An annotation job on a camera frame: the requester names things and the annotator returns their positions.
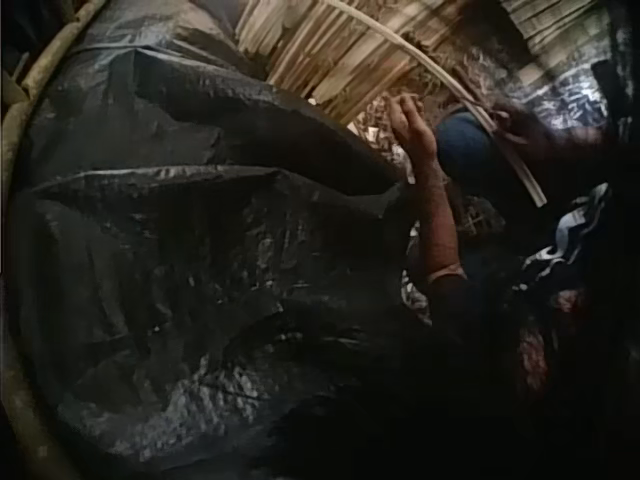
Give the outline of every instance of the black tarp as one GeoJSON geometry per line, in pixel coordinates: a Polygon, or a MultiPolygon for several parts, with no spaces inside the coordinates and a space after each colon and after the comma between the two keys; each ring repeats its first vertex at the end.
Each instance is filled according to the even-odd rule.
{"type": "Polygon", "coordinates": [[[281,453],[305,425],[285,420],[358,388],[373,403],[322,440],[334,466],[355,462],[358,441],[385,438],[376,409],[419,400],[427,329],[400,297],[402,186],[350,132],[251,78],[218,7],[110,2],[17,160],[11,330],[92,478],[295,473],[322,455],[281,453]]]}

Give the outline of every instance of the bamboo pole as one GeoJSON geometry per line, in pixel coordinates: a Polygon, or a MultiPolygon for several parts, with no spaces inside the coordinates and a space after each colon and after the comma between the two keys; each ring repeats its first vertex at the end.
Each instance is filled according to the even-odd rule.
{"type": "Polygon", "coordinates": [[[75,21],[65,25],[44,49],[38,60],[22,82],[22,88],[29,96],[26,102],[12,105],[2,122],[2,203],[3,210],[9,191],[9,181],[13,172],[20,140],[31,117],[40,94],[51,78],[71,44],[89,22],[95,17],[107,0],[89,0],[76,14],[75,21]]]}
{"type": "MultiPolygon", "coordinates": [[[[16,153],[31,113],[56,67],[78,35],[105,5],[106,0],[89,0],[75,20],[58,32],[27,73],[22,88],[28,99],[12,105],[2,123],[2,211],[6,208],[9,182],[16,153]]],[[[34,478],[79,480],[80,476],[47,431],[22,368],[10,334],[2,332],[2,405],[34,478]]]]}
{"type": "Polygon", "coordinates": [[[471,114],[478,120],[478,122],[483,126],[483,128],[487,131],[489,136],[496,141],[496,145],[502,152],[502,154],[506,157],[507,161],[511,164],[516,174],[524,184],[525,188],[529,192],[529,195],[533,199],[535,205],[537,207],[541,207],[547,203],[547,199],[540,188],[540,185],[533,177],[529,168],[524,164],[524,162],[517,156],[515,150],[505,142],[500,141],[495,136],[495,132],[497,130],[497,126],[493,119],[489,117],[487,112],[477,106],[471,95],[447,72],[445,72],[437,63],[435,63],[431,58],[422,53],[416,47],[411,45],[409,42],[404,40],[400,35],[395,32],[389,30],[384,25],[381,25],[371,17],[365,15],[359,10],[350,7],[349,5],[345,5],[340,0],[319,0],[322,3],[332,6],[333,8],[337,8],[342,10],[346,14],[352,16],[353,18],[361,21],[367,27],[376,31],[384,38],[386,38],[391,43],[397,45],[399,48],[403,49],[406,53],[408,53],[411,57],[416,59],[422,65],[424,65],[433,75],[438,77],[438,79],[447,87],[451,92],[467,107],[467,109],[471,112],[471,114]]]}

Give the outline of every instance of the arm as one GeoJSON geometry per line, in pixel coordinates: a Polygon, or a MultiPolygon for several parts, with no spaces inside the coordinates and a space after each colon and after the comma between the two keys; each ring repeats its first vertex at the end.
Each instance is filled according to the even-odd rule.
{"type": "Polygon", "coordinates": [[[458,236],[442,172],[438,165],[433,133],[421,115],[422,107],[403,95],[389,103],[393,132],[409,155],[416,179],[420,252],[428,283],[447,275],[462,275],[458,236]]]}

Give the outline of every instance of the person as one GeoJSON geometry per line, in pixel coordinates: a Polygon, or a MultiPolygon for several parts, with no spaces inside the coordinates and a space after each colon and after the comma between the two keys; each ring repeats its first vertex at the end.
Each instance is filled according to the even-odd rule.
{"type": "Polygon", "coordinates": [[[611,142],[600,128],[551,129],[533,112],[505,100],[497,101],[491,114],[499,141],[517,153],[541,186],[548,201],[544,207],[534,205],[494,139],[465,109],[434,128],[439,163],[466,194],[489,200],[505,219],[513,244],[539,248],[571,203],[604,181],[603,159],[611,142]]]}
{"type": "Polygon", "coordinates": [[[421,253],[418,270],[424,277],[417,286],[429,299],[434,324],[438,324],[437,319],[446,319],[442,323],[450,334],[462,337],[470,325],[477,323],[474,320],[481,309],[460,262],[456,225],[438,162],[438,143],[423,119],[422,105],[414,98],[391,98],[388,108],[392,131],[409,156],[416,182],[421,253]]]}

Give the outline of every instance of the hand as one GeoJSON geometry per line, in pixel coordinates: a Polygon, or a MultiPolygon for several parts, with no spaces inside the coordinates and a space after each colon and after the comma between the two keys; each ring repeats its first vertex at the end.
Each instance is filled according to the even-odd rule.
{"type": "Polygon", "coordinates": [[[511,144],[529,168],[546,170],[558,147],[553,131],[533,112],[509,101],[496,102],[492,113],[496,136],[511,144]]]}
{"type": "Polygon", "coordinates": [[[414,169],[416,162],[435,161],[438,148],[433,132],[424,121],[422,102],[404,94],[390,98],[388,108],[393,134],[411,158],[414,169]]]}

